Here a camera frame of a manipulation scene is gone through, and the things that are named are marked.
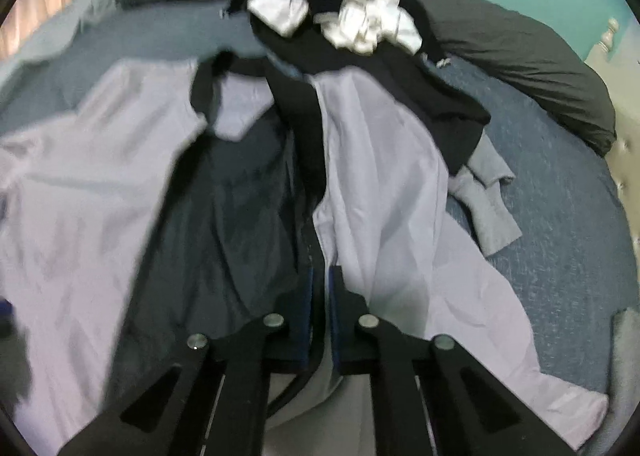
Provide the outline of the black and white clothes pile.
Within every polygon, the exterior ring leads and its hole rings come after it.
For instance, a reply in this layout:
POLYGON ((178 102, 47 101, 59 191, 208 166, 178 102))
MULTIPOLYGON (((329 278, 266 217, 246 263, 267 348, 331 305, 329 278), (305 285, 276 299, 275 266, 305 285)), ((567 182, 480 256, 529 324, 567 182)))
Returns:
POLYGON ((259 40, 311 75, 356 67, 416 112, 451 175, 471 158, 489 112, 448 85, 437 70, 450 60, 419 0, 231 0, 259 40))

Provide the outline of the dark grey long pillow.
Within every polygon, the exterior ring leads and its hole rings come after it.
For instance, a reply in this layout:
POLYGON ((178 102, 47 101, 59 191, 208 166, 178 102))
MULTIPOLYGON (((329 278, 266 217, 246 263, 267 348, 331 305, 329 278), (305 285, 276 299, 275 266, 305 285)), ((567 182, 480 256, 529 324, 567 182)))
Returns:
MULTIPOLYGON (((125 8, 189 0, 117 0, 125 8)), ((444 49, 537 101, 605 156, 615 110, 597 73, 551 28, 488 0, 421 0, 444 49)))

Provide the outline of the cream tufted headboard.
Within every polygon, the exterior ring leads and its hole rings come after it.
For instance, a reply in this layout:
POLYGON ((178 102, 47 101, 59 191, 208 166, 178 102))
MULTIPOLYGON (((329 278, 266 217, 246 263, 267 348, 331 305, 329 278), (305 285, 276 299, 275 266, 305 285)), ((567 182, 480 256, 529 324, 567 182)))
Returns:
POLYGON ((614 110, 617 139, 605 156, 617 188, 639 257, 639 64, 614 59, 614 43, 620 24, 610 18, 585 64, 597 72, 608 89, 614 110))

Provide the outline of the grey and black jacket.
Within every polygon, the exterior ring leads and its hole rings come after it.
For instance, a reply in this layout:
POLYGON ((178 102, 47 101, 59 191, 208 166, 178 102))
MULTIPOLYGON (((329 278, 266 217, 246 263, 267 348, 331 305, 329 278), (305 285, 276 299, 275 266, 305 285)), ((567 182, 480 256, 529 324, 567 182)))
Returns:
MULTIPOLYGON (((220 109, 190 94, 198 65, 125 59, 74 108, 42 106, 1 139, 1 291, 23 345, 1 369, 1 397, 39 455, 84 428, 119 383, 115 351, 134 275, 168 199, 178 156, 200 137, 222 155, 206 202, 162 255, 154 324, 224 332, 264 312, 283 285, 285 229, 274 207, 285 171, 267 119, 291 87, 233 73, 220 109)), ((602 424, 608 400, 542 372, 510 283, 447 213, 448 171, 432 136, 357 68, 306 84, 321 116, 321 197, 312 230, 324 263, 375 313, 422 337, 449 333, 570 447, 602 424)))

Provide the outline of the light grey pillow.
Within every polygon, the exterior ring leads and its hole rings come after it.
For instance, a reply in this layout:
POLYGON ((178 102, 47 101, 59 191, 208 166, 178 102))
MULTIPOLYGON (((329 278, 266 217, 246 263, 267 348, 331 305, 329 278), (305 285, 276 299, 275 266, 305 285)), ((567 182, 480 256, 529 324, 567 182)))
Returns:
POLYGON ((73 0, 43 23, 10 58, 1 61, 1 74, 12 74, 24 64, 39 64, 58 56, 74 38, 116 12, 116 0, 73 0))

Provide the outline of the folded grey garment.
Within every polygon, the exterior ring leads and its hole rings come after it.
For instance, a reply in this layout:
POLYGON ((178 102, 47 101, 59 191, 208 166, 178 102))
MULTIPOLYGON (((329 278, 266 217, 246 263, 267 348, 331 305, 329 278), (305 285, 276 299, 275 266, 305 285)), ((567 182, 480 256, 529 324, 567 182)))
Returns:
POLYGON ((582 449, 583 455, 607 455, 620 444, 639 406, 639 312, 631 307, 613 318, 608 398, 601 427, 582 449))

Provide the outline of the grey sweatpants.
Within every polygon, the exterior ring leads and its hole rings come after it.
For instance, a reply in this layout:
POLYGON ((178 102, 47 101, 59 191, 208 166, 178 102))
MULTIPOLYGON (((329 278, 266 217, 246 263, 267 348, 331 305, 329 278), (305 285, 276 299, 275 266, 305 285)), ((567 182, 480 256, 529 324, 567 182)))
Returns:
POLYGON ((502 199, 501 188, 515 174, 483 133, 469 160, 449 177, 448 193, 470 211, 480 251, 491 257, 522 237, 502 199))

